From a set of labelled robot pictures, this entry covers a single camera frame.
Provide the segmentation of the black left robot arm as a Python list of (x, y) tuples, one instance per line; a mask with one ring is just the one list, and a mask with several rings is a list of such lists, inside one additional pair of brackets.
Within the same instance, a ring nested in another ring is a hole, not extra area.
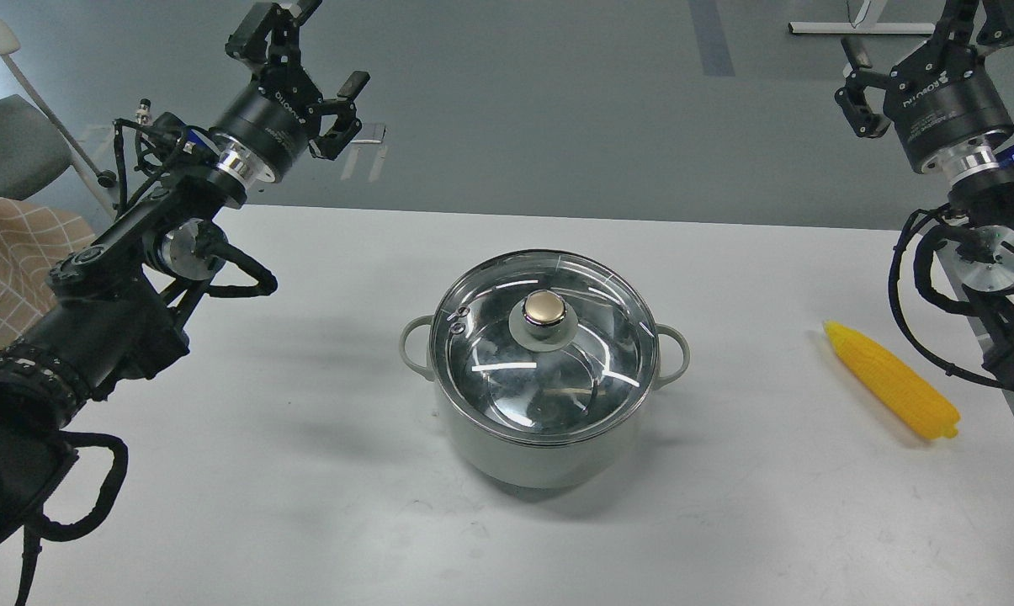
[(278, 183), (303, 152), (337, 160), (362, 130), (367, 72), (325, 96), (302, 66), (300, 34), (317, 1), (254, 3), (227, 37), (250, 82), (210, 128), (173, 113), (114, 121), (115, 220), (46, 275), (56, 306), (0, 349), (0, 545), (23, 534), (17, 603), (44, 541), (79, 540), (108, 517), (129, 450), (105, 433), (71, 431), (120, 380), (149, 380), (188, 354), (203, 298), (257, 298), (274, 275), (215, 224), (257, 183)]

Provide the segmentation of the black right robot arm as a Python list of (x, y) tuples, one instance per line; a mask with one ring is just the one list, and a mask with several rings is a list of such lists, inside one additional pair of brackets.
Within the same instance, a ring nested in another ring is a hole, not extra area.
[[(910, 167), (942, 173), (948, 202), (908, 215), (889, 266), (896, 326), (946, 375), (1014, 394), (1014, 123), (986, 71), (992, 51), (1014, 46), (1014, 1), (948, 1), (929, 37), (887, 72), (867, 50), (841, 40), (845, 81), (834, 99), (854, 135), (894, 128)], [(945, 313), (975, 319), (988, 338), (977, 375), (918, 340), (900, 306), (906, 248), (918, 295)]]

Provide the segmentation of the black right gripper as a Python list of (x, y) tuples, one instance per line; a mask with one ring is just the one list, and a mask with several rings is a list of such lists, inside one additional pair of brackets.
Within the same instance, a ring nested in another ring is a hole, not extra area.
[[(835, 103), (859, 138), (879, 138), (892, 122), (911, 168), (936, 172), (941, 150), (972, 139), (998, 146), (1014, 134), (977, 51), (1012, 46), (1014, 1), (946, 1), (935, 43), (923, 42), (883, 72), (860, 39), (841, 37), (848, 72)], [(887, 91), (888, 118), (873, 110), (868, 88)]]

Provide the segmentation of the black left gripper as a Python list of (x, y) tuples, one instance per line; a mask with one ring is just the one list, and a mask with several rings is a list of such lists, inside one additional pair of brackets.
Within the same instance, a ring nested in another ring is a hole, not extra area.
[[(240, 142), (267, 166), (268, 183), (278, 183), (308, 145), (318, 160), (337, 160), (362, 130), (356, 98), (368, 72), (352, 72), (334, 98), (301, 65), (300, 29), (321, 1), (254, 3), (226, 42), (226, 54), (250, 70), (250, 83), (210, 128), (221, 143)], [(321, 116), (335, 120), (325, 134)]]

